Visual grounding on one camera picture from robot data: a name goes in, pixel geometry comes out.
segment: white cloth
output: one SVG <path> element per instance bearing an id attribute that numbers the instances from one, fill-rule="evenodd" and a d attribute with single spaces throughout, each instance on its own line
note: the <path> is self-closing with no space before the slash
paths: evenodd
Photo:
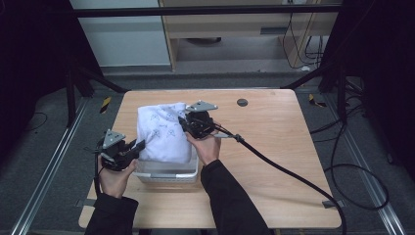
<path id="1" fill-rule="evenodd" d="M 145 140 L 141 161 L 188 163 L 192 146 L 179 123 L 185 116 L 185 103 L 144 106 L 138 108 L 137 143 Z"/>

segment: black metal frame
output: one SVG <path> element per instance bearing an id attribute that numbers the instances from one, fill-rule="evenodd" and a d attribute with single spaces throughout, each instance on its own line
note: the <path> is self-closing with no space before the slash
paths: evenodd
<path id="1" fill-rule="evenodd" d="M 72 11 L 56 11 L 49 10 L 47 14 L 59 17 L 72 17 L 72 18 L 111 18 L 111 17 L 145 17 L 145 16 L 184 16 L 184 15 L 223 15 L 223 14 L 284 14 L 284 13 L 331 13 L 331 12 L 344 12 L 356 10 L 361 7 L 357 5 L 344 5 L 344 4 L 301 4 L 301 5 L 251 5 L 251 6 L 203 6 L 203 7 L 162 7 L 162 8 L 126 8 L 126 9 L 76 9 Z M 320 68 L 310 72 L 298 81 L 281 87 L 282 89 L 296 89 L 300 85 L 306 83 L 313 77 L 322 74 L 328 69 L 339 68 L 338 63 L 328 62 L 323 64 Z M 121 88 L 107 80 L 100 75 L 97 75 L 86 68 L 72 68 L 77 73 L 83 73 L 92 79 L 95 79 L 102 84 L 108 86 L 116 92 L 126 92 L 127 89 Z M 74 113 L 74 93 L 73 93 L 73 79 L 69 72 L 67 77 L 67 91 L 68 91 L 68 106 L 69 106 L 69 122 L 71 125 L 75 113 Z M 343 108 L 341 101 L 338 101 L 339 114 L 342 119 L 344 118 L 344 111 L 340 111 Z"/>

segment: black cable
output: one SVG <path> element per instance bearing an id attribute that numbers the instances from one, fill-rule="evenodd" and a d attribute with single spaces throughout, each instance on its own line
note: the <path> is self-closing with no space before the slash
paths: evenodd
<path id="1" fill-rule="evenodd" d="M 42 112 L 36 112 L 36 113 L 34 113 L 34 114 L 35 114 L 35 115 L 43 115 L 43 116 L 45 116 L 45 119 L 43 120 L 43 122 L 42 122 L 42 123 L 38 124 L 37 126 L 35 126 L 35 127 L 31 128 L 31 129 L 26 129 L 25 131 L 32 131 L 32 130 L 38 129 L 38 128 L 40 128 L 42 125 L 44 125 L 44 124 L 46 123 L 46 121 L 48 120 L 48 116 L 47 116 L 45 113 L 42 113 Z"/>
<path id="2" fill-rule="evenodd" d="M 324 44 L 323 43 L 323 36 L 319 36 L 319 37 L 320 38 L 319 38 L 317 52 L 308 52 L 308 47 L 309 47 L 309 44 L 311 42 L 312 36 L 308 37 L 307 44 L 305 45 L 305 49 L 304 49 L 305 56 L 310 60 L 314 60 L 315 61 L 314 64 L 317 64 L 316 65 L 317 67 L 320 67 L 321 60 L 323 59 L 323 55 L 324 55 L 324 53 L 322 52 L 323 51 L 323 44 Z"/>
<path id="3" fill-rule="evenodd" d="M 336 140 L 337 137 L 334 138 L 330 138 L 330 139 L 325 139 L 325 140 L 313 140 L 313 143 L 321 143 L 321 142 L 328 142 L 328 141 L 332 141 L 332 140 Z"/>
<path id="4" fill-rule="evenodd" d="M 98 143 L 97 143 L 97 150 L 100 148 L 100 146 L 102 146 L 103 145 L 103 143 L 104 143 L 104 137 L 100 140 L 100 141 L 98 141 Z M 101 192 L 101 187 L 100 187 L 100 173 L 101 173 L 101 171 L 104 169 L 103 167 L 98 171 L 98 157 L 99 157 L 99 155 L 100 155 L 100 152 L 99 151 L 96 151 L 95 152 L 95 171 L 94 171 L 94 187 L 95 187 L 95 193 L 97 194 L 97 197 L 98 197 L 98 195 L 100 195 L 100 194 L 102 194 L 102 192 Z"/>
<path id="5" fill-rule="evenodd" d="M 308 65 L 308 66 L 312 65 L 312 63 L 305 62 L 305 61 L 301 58 L 301 55 L 300 55 L 300 49 L 299 49 L 299 45 L 297 44 L 297 42 L 296 42 L 296 37 L 294 36 L 294 30 L 293 30 L 293 13 L 291 13 L 291 14 L 290 14 L 290 22 L 289 22 L 289 27 L 290 27 L 290 32 L 291 32 L 291 35 L 292 35 L 293 40 L 294 40 L 294 45 L 296 46 L 297 56 L 299 57 L 300 61 L 301 61 L 303 64 L 305 64 L 305 65 Z"/>
<path id="6" fill-rule="evenodd" d="M 347 116 L 349 117 L 351 115 L 351 113 L 353 113 L 354 111 L 356 111 L 357 109 L 360 109 L 360 108 L 362 108 L 362 105 L 358 105 L 358 106 L 354 107 L 353 109 L 349 110 L 347 112 Z M 325 125 L 319 127 L 318 129 L 311 130 L 310 134 L 315 134 L 315 133 L 330 129 L 331 127 L 335 126 L 337 123 L 339 123 L 341 121 L 342 121 L 341 119 L 336 119 L 336 120 L 334 120 L 334 121 L 332 121 L 328 124 L 325 124 Z"/>
<path id="7" fill-rule="evenodd" d="M 305 185 L 311 187 L 312 189 L 314 189 L 315 191 L 319 192 L 320 194 L 322 194 L 324 197 L 326 197 L 327 199 L 329 199 L 333 205 L 336 207 L 336 209 L 338 210 L 339 216 L 342 220 L 342 234 L 346 235 L 346 231 L 347 231 L 347 227 L 346 227 L 346 217 L 345 214 L 342 210 L 342 208 L 340 207 L 340 205 L 338 204 L 338 202 L 336 202 L 336 200 L 329 195 L 328 193 L 326 193 L 324 190 L 322 190 L 321 188 L 319 188 L 318 186 L 316 186 L 315 184 L 311 183 L 310 181 L 308 181 L 307 179 L 299 176 L 298 174 L 283 168 L 282 166 L 275 164 L 274 162 L 272 162 L 271 160 L 269 160 L 267 157 L 265 157 L 262 153 L 260 153 L 257 149 L 255 149 L 253 146 L 251 146 L 249 143 L 247 143 L 244 138 L 242 138 L 239 134 L 234 135 L 232 134 L 230 131 L 228 131 L 227 129 L 225 129 L 224 127 L 222 127 L 221 125 L 217 125 L 214 124 L 213 127 L 231 137 L 233 137 L 238 143 L 242 144 L 243 146 L 245 146 L 247 149 L 249 149 L 251 152 L 253 152 L 255 155 L 257 155 L 260 159 L 262 159 L 263 161 L 265 161 L 266 163 L 268 163 L 269 165 L 272 165 L 273 167 L 281 170 L 282 172 L 292 176 L 293 178 L 299 180 L 300 182 L 304 183 Z"/>
<path id="8" fill-rule="evenodd" d="M 360 96 L 360 95 L 349 96 L 349 97 L 346 98 L 346 102 L 349 101 L 349 100 L 351 100 L 351 99 L 361 100 L 362 99 L 362 96 Z"/>
<path id="9" fill-rule="evenodd" d="M 332 152 L 332 156 L 331 156 L 331 161 L 330 161 L 330 167 L 328 167 L 328 168 L 326 168 L 324 171 L 326 172 L 326 171 L 328 171 L 328 170 L 331 170 L 331 176 L 332 176 L 332 180 L 333 180 L 333 184 L 335 185 L 335 187 L 336 187 L 336 189 L 339 191 L 339 193 L 346 199 L 346 200 L 348 200 L 350 203 L 352 203 L 352 204 L 354 204 L 355 206 L 357 206 L 357 207 L 360 207 L 360 208 L 362 208 L 362 209 L 366 209 L 366 210 L 371 210 L 371 211 L 374 211 L 374 210 L 379 210 L 379 209 L 382 209 L 382 208 L 384 208 L 388 203 L 389 203 L 389 200 L 390 200 L 390 196 L 389 196 L 389 191 L 388 191 L 388 188 L 385 186 L 385 184 L 381 181 L 381 179 L 379 178 L 379 177 L 377 177 L 374 173 L 372 173 L 370 170 L 368 170 L 368 169 L 366 169 L 366 168 L 363 168 L 363 167 L 361 167 L 361 166 L 359 166 L 359 165 L 355 165 L 355 164 L 334 164 L 334 158 L 335 158 L 335 154 L 336 154 L 336 149 L 337 149 L 337 146 L 338 146 L 338 144 L 339 144 L 339 140 L 340 140 L 340 137 L 341 137 L 341 135 L 342 135 L 342 133 L 345 131 L 345 129 L 346 129 L 346 124 L 342 124 L 342 127 L 341 127 L 341 130 L 339 131 L 339 134 L 338 134 L 338 136 L 337 136 L 337 139 L 336 139 L 336 142 L 335 142 L 335 144 L 334 144 L 334 147 L 333 147 L 333 152 Z M 378 182 L 379 182 L 379 184 L 381 185 L 381 187 L 382 187 L 382 189 L 384 190 L 384 193 L 385 193 L 385 195 L 386 195 L 386 198 L 385 198 L 385 201 L 380 205 L 380 206 L 377 206 L 377 207 L 368 207 L 368 206 L 365 206 L 365 205 L 362 205 L 362 204 L 359 204 L 359 203 L 357 203 L 356 201 L 354 201 L 354 200 L 352 200 L 350 197 L 348 197 L 341 189 L 340 189 L 340 187 L 339 187 L 339 185 L 338 185 L 338 183 L 337 183 L 337 181 L 336 181 L 336 178 L 335 178 L 335 173 L 334 173 L 334 171 L 333 171 L 333 169 L 335 168 L 335 167 L 341 167 L 341 166 L 348 166 L 348 167 L 356 167 L 356 168 L 359 168 L 359 169 L 361 169 L 361 170 L 364 170 L 365 172 L 367 172 L 367 173 L 369 173 L 369 174 L 371 174 L 376 180 L 378 180 Z"/>

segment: person's right hand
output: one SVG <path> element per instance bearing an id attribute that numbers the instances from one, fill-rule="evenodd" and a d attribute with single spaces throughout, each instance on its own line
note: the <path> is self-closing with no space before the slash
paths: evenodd
<path id="1" fill-rule="evenodd" d="M 195 139 L 189 132 L 185 132 L 187 140 L 195 147 L 199 159 L 204 165 L 219 159 L 221 139 L 214 137 L 218 131 L 215 130 L 203 139 Z"/>
<path id="2" fill-rule="evenodd" d="M 103 193 L 118 199 L 122 198 L 127 187 L 129 175 L 137 167 L 138 161 L 134 159 L 123 171 L 112 171 L 103 168 L 101 160 L 102 157 L 98 156 L 98 172 L 100 172 L 99 177 Z"/>

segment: white cabinet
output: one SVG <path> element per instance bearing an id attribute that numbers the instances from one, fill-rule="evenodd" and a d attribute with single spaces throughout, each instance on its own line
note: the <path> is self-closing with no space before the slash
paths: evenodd
<path id="1" fill-rule="evenodd" d="M 70 0 L 74 9 L 158 7 L 157 0 Z M 170 66 L 161 17 L 79 18 L 105 68 Z"/>

